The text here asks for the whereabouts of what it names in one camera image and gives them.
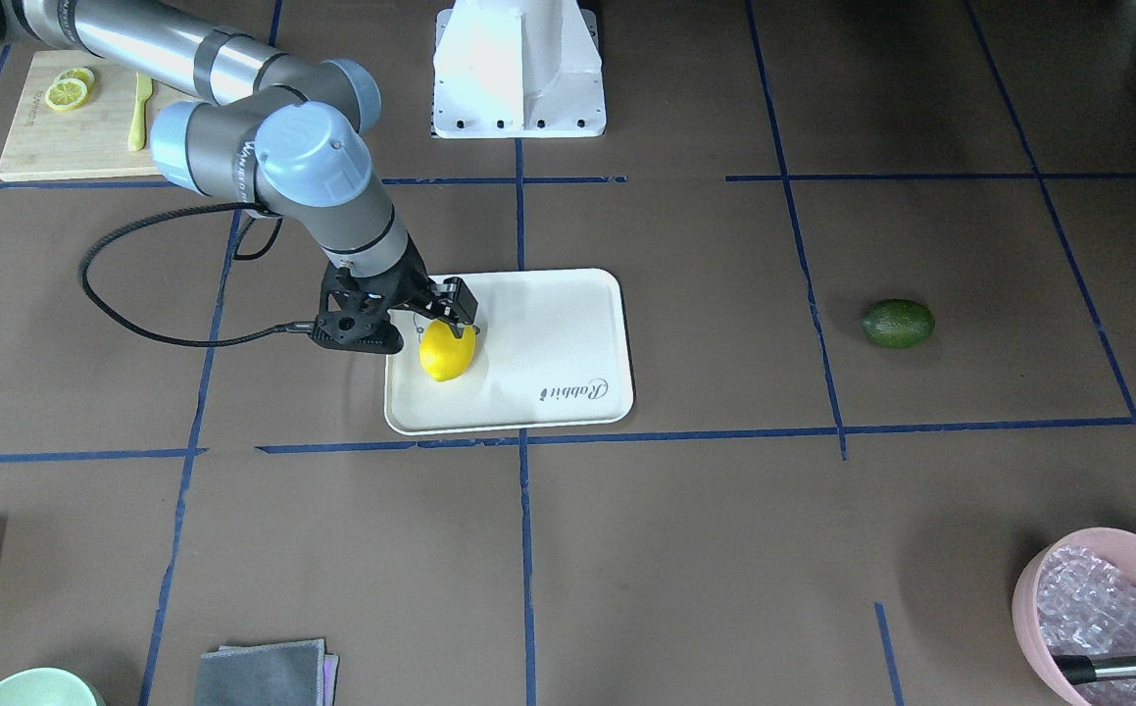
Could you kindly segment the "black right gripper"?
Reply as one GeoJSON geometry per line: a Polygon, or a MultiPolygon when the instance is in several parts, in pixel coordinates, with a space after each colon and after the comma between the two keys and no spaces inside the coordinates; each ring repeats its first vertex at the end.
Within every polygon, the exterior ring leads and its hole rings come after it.
{"type": "Polygon", "coordinates": [[[463,277],[432,279],[414,241],[407,238],[406,251],[391,269],[376,277],[376,313],[391,319],[391,310],[411,310],[450,327],[469,327],[476,322],[478,301],[463,277]]]}

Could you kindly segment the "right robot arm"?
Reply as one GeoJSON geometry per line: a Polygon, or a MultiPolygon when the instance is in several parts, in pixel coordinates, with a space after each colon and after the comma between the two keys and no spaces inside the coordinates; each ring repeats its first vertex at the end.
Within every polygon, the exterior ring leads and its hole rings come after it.
{"type": "Polygon", "coordinates": [[[364,134],[382,98],[360,64],[307,63],[160,1],[0,1],[0,45],[23,39],[185,94],[148,130],[157,171],[200,196],[299,221],[358,307],[344,334],[374,334],[391,309],[470,325],[476,300],[460,279],[429,277],[376,174],[364,134]]]}

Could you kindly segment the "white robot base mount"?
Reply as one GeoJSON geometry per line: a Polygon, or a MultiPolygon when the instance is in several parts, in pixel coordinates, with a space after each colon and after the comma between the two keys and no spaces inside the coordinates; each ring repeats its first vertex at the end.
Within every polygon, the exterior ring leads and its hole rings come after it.
{"type": "Polygon", "coordinates": [[[437,14],[433,135],[599,138],[607,128],[595,1],[456,1],[437,14]]]}

